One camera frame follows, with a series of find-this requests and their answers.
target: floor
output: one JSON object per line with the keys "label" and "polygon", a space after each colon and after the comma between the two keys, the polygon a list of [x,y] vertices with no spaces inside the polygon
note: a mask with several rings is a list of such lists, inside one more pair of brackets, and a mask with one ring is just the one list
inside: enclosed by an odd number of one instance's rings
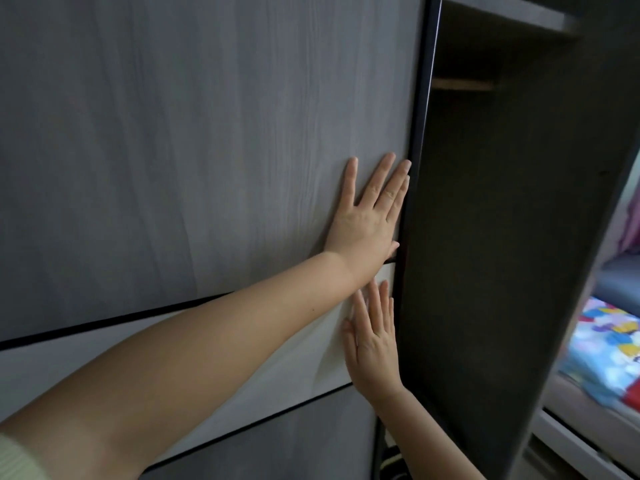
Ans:
{"label": "floor", "polygon": [[511,480],[584,480],[584,477],[533,436]]}

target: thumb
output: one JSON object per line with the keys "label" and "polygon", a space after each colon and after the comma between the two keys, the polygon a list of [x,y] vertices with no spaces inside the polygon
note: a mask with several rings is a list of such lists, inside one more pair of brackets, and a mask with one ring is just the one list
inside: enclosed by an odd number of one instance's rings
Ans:
{"label": "thumb", "polygon": [[389,259],[393,253],[396,252],[396,249],[400,247],[400,243],[397,241],[391,241],[391,246],[389,246],[389,254],[387,254],[387,259]]}
{"label": "thumb", "polygon": [[347,369],[351,374],[352,368],[358,363],[358,348],[356,346],[356,331],[353,323],[348,318],[342,324],[342,346],[344,347],[344,359]]}

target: forearm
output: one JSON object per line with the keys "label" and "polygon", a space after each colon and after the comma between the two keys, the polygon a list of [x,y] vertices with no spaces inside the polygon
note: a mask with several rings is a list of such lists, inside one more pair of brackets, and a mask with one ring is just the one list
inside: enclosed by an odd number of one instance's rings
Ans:
{"label": "forearm", "polygon": [[[355,289],[341,258],[322,253],[127,339],[3,430],[43,458],[53,478],[79,477],[83,455],[88,477],[135,477],[233,395],[286,339]],[[61,448],[60,441],[68,445]],[[74,471],[65,470],[67,454]]]}
{"label": "forearm", "polygon": [[374,404],[416,480],[484,480],[408,390]]}

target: pink curtain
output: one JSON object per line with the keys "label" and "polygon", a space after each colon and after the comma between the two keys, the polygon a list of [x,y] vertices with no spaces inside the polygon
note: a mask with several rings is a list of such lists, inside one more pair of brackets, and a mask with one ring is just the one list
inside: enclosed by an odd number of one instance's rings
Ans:
{"label": "pink curtain", "polygon": [[636,192],[629,202],[627,226],[618,250],[623,253],[635,246],[640,246],[640,184],[636,186]]}

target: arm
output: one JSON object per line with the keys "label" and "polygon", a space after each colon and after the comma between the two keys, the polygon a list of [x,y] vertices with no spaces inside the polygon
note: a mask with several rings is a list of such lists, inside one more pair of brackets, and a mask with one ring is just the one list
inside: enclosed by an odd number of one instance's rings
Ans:
{"label": "arm", "polygon": [[371,279],[397,247],[409,165],[388,154],[355,206],[349,161],[324,252],[149,327],[0,425],[54,479],[133,479],[227,400],[284,341]]}
{"label": "arm", "polygon": [[353,297],[354,320],[343,327],[349,375],[395,439],[416,480],[483,480],[418,400],[404,388],[398,370],[393,298],[388,282],[367,286]]}

